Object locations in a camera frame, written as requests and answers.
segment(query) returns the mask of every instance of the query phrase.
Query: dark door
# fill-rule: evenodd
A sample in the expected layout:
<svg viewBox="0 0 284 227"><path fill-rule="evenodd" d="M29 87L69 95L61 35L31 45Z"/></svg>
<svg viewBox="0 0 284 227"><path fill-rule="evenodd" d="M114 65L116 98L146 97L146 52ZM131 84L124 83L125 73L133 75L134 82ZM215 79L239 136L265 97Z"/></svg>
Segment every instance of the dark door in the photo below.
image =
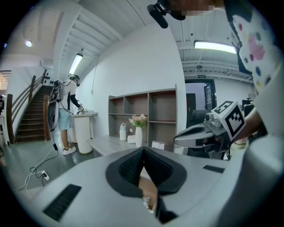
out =
<svg viewBox="0 0 284 227"><path fill-rule="evenodd" d="M212 110L212 92L211 92L211 85L205 84L204 86L204 92L205 92L205 109L206 110Z"/></svg>
<svg viewBox="0 0 284 227"><path fill-rule="evenodd" d="M192 119L193 110L196 109L195 94L186 94L186 109L187 109L186 127L188 127L189 121L191 121Z"/></svg>

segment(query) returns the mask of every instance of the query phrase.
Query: power strip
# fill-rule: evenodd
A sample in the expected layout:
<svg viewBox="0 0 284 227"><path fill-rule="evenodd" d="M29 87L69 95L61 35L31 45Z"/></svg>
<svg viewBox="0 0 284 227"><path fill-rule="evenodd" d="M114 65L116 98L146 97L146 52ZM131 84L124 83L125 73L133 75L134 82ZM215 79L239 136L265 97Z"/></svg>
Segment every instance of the power strip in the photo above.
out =
<svg viewBox="0 0 284 227"><path fill-rule="evenodd" d="M43 171L41 171L41 174L42 175L44 175L44 178L46 179L46 180L49 180L50 178L49 178L49 176L47 175L47 173L43 170Z"/></svg>

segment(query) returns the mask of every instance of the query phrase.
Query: tissue box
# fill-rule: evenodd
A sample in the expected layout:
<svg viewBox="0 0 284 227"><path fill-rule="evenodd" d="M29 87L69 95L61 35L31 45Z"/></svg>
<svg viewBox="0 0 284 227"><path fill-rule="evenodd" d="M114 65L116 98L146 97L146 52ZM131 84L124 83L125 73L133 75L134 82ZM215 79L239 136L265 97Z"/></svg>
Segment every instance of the tissue box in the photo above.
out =
<svg viewBox="0 0 284 227"><path fill-rule="evenodd" d="M127 141L129 144L134 144L135 143L135 135L134 136L128 136Z"/></svg>

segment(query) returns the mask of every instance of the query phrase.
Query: green floor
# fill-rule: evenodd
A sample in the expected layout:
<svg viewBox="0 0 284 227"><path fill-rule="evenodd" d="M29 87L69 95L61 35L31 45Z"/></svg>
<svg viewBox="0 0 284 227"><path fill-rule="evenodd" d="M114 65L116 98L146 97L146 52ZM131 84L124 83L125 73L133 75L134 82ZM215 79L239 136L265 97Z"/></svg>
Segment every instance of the green floor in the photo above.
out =
<svg viewBox="0 0 284 227"><path fill-rule="evenodd" d="M53 132L53 136L56 144L59 144L61 141L60 132ZM48 142L36 141L4 147L6 167L3 168L3 171L12 189L17 189L24 184L26 177L30 174L30 167L37 165L53 148L52 145L53 140L51 139ZM67 156L62 154L62 150L63 146L60 143L58 146L59 155L54 159L48 160L38 168L38 171L45 170L50 177L49 181L43 180L44 185L47 185L73 166L94 158L93 153L87 155L80 154L78 147L75 153ZM56 154L57 152L53 150L47 158L54 157ZM28 189L39 187L42 187L41 179L31 176Z"/></svg>

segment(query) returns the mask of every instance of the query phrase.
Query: fluorescent light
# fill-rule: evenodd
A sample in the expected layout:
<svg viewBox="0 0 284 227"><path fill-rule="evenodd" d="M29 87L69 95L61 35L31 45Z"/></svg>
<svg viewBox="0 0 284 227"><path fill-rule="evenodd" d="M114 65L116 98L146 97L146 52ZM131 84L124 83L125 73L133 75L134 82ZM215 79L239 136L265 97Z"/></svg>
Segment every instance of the fluorescent light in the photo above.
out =
<svg viewBox="0 0 284 227"><path fill-rule="evenodd" d="M72 66L70 68L70 71L69 71L70 74L75 73L75 70L76 70L77 66L79 65L80 61L82 60L82 58L83 58L83 55L81 55L81 54L76 55L76 57L75 57L75 59L72 63Z"/></svg>
<svg viewBox="0 0 284 227"><path fill-rule="evenodd" d="M220 44L220 43L210 43L210 42L195 42L195 49L210 49L217 51L226 51L233 54L237 54L236 49L232 46Z"/></svg>
<svg viewBox="0 0 284 227"><path fill-rule="evenodd" d="M31 41L26 41L26 46L27 46L27 47L31 47L31 46L32 46Z"/></svg>

